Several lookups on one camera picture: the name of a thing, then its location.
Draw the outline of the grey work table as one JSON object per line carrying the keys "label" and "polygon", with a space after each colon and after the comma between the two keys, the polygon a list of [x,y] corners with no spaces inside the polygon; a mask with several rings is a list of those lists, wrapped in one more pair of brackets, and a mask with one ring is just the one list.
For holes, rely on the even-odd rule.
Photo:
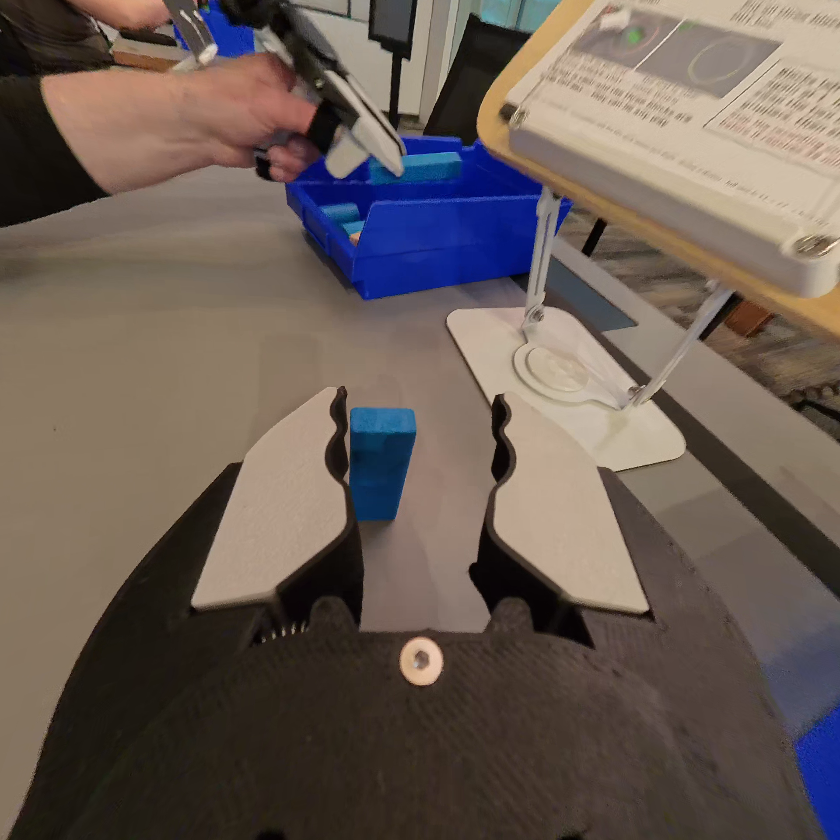
{"label": "grey work table", "polygon": [[166,72],[191,55],[179,46],[148,44],[120,36],[112,43],[112,56],[120,67]]}

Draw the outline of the person's left hand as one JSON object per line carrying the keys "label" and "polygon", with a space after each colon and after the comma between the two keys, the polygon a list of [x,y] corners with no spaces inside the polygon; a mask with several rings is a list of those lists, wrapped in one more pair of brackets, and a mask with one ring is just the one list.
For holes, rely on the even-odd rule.
{"label": "person's left hand", "polygon": [[181,114],[212,165],[252,169],[256,151],[271,181],[289,183],[321,158],[307,138],[316,106],[295,92],[298,75],[267,53],[177,75]]}

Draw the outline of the black office chair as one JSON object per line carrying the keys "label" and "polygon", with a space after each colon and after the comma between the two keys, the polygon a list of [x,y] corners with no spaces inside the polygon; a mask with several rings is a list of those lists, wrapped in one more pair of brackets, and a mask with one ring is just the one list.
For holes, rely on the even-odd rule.
{"label": "black office chair", "polygon": [[471,14],[423,136],[457,138],[465,146],[476,142],[478,113],[488,90],[529,38],[530,33]]}

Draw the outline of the white document stand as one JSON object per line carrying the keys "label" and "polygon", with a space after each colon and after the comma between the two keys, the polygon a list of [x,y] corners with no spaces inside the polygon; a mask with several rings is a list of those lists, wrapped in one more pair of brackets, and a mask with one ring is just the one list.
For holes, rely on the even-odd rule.
{"label": "white document stand", "polygon": [[171,71],[186,72],[209,67],[217,57],[217,43],[194,1],[163,1],[190,56]]}
{"label": "white document stand", "polygon": [[[838,289],[839,224],[795,224],[748,203],[655,170],[634,157],[595,158],[577,135],[558,143],[536,112],[508,93],[593,2],[562,2],[486,94],[477,130],[487,151],[542,186],[527,295],[521,309],[452,311],[448,331],[489,403],[513,392],[560,425],[613,471],[677,459],[686,441],[654,395],[734,291],[787,312]],[[701,273],[710,296],[659,373],[638,385],[582,323],[545,301],[562,198]]]}

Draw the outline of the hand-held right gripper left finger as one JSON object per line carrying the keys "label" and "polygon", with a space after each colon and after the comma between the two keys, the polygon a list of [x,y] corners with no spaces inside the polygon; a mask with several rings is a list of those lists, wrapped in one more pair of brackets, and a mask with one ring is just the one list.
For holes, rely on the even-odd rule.
{"label": "hand-held right gripper left finger", "polygon": [[248,451],[192,594],[194,610],[263,605],[291,627],[334,596],[361,623],[364,560],[346,479],[347,395],[343,386],[324,388]]}

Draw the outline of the person's left forearm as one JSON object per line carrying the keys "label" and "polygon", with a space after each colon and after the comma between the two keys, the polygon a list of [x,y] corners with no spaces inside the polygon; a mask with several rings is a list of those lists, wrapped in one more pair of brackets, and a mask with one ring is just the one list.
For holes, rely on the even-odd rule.
{"label": "person's left forearm", "polygon": [[1,225],[59,214],[200,168],[184,77],[131,70],[6,77]]}

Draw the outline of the brown wooden table leg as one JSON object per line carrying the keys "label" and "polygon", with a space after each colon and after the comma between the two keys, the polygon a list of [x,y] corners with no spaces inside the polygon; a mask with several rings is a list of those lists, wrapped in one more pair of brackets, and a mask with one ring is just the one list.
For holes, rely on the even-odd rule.
{"label": "brown wooden table leg", "polygon": [[740,300],[724,318],[724,325],[734,334],[748,339],[760,333],[774,314],[752,301]]}

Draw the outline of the black monitor on pole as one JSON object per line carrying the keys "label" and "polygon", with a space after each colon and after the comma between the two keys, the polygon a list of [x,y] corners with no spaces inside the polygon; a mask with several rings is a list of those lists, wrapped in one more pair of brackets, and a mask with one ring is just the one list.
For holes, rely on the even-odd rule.
{"label": "black monitor on pole", "polygon": [[417,1],[370,1],[368,39],[392,56],[388,119],[400,122],[399,101],[403,62],[412,57]]}

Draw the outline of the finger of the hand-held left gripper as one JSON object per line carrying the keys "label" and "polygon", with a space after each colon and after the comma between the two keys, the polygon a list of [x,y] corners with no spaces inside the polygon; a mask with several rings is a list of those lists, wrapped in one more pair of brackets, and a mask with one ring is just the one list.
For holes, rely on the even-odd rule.
{"label": "finger of the hand-held left gripper", "polygon": [[403,140],[351,74],[324,71],[320,113],[330,129],[329,149],[323,159],[333,178],[349,177],[369,159],[394,177],[403,176]]}

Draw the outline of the printed instruction sheet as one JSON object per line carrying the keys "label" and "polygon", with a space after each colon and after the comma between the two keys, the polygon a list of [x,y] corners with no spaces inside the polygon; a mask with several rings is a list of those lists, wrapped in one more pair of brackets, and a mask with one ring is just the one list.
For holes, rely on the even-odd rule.
{"label": "printed instruction sheet", "polygon": [[558,143],[838,224],[838,2],[593,2],[508,93]]}

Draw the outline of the blue wooden block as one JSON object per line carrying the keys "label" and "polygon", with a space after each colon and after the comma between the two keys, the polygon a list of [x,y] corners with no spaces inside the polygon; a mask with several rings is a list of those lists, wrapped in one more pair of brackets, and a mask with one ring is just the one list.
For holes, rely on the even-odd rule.
{"label": "blue wooden block", "polygon": [[414,184],[457,180],[463,162],[458,152],[407,154],[401,159],[402,172],[394,174],[384,165],[372,160],[367,181],[373,185]]}
{"label": "blue wooden block", "polygon": [[416,417],[410,408],[351,409],[350,490],[359,522],[396,518],[416,434]]}

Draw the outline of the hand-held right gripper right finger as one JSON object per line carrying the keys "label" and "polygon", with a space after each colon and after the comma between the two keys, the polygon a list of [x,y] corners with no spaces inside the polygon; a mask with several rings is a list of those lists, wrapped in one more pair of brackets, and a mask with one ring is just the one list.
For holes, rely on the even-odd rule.
{"label": "hand-held right gripper right finger", "polygon": [[488,612],[508,599],[534,624],[575,608],[642,616],[649,610],[602,472],[562,427],[513,392],[491,404],[496,448],[469,578]]}

